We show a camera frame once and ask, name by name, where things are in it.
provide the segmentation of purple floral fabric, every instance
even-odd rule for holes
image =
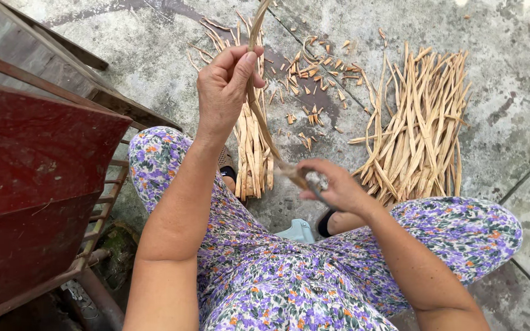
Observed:
[[[168,127],[130,142],[132,182],[149,213],[192,142]],[[391,214],[465,285],[508,261],[522,240],[516,218],[485,200],[412,200]],[[198,252],[197,293],[202,330],[396,330],[386,318],[410,307],[368,227],[313,245],[277,237],[219,173]]]

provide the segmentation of dried plant stalk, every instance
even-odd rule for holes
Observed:
[[[378,88],[372,87],[361,67],[373,107],[365,137],[370,157],[353,175],[359,174],[368,193],[382,204],[410,199],[460,194],[461,153],[458,132],[469,103],[471,82],[464,85],[468,52],[437,54],[421,48],[409,52],[405,42],[402,71],[384,54]],[[394,85],[396,113],[387,102],[389,84]],[[383,104],[393,114],[382,128]]]

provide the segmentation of bundle of dried stalks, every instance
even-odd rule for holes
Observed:
[[[250,18],[246,20],[238,11],[237,14],[244,22],[249,35],[252,35],[253,28],[255,27],[254,33],[256,37],[254,45],[262,45],[263,30],[260,28],[261,24],[259,23],[259,27],[256,27],[253,25],[253,21]],[[228,31],[232,35],[234,45],[240,46],[240,21],[237,22],[236,31],[234,31],[232,28],[216,25],[207,18],[204,18],[204,20],[205,22],[200,21],[200,23],[209,29],[209,32],[206,32],[206,35],[210,37],[218,53],[224,50],[225,47],[231,45],[228,39],[223,41],[213,27]],[[213,58],[209,52],[198,48],[191,43],[188,44],[198,50],[200,56],[206,63],[210,63],[211,59],[205,59],[205,57],[202,56],[202,54],[205,54]],[[199,71],[199,68],[197,68],[192,62],[189,53],[188,58],[196,70]],[[257,71],[261,78],[264,76],[264,60],[263,55],[257,59]],[[254,95],[254,104],[259,108],[259,115],[262,114],[264,117],[265,124],[267,123],[264,96],[264,89],[266,88],[267,86],[264,88],[254,88],[251,84],[251,90]],[[261,131],[257,115],[249,106],[249,102],[243,104],[239,119],[234,127],[234,135],[239,144],[239,171],[237,174],[236,191],[234,193],[243,201],[248,197],[261,198],[261,193],[265,192],[266,185],[269,190],[273,188],[273,155],[271,153],[270,145],[263,137],[263,132]]]
[[[373,114],[365,137],[350,144],[365,142],[369,159],[353,175],[361,174],[361,184],[384,205],[430,196],[459,195],[461,158],[458,132],[471,95],[470,82],[463,86],[468,52],[437,54],[431,47],[408,52],[405,42],[404,68],[391,65],[384,53],[379,88],[369,90]],[[389,69],[386,84],[384,78]],[[386,102],[393,82],[396,113]],[[382,103],[392,116],[382,129]],[[369,134],[371,126],[374,133]]]

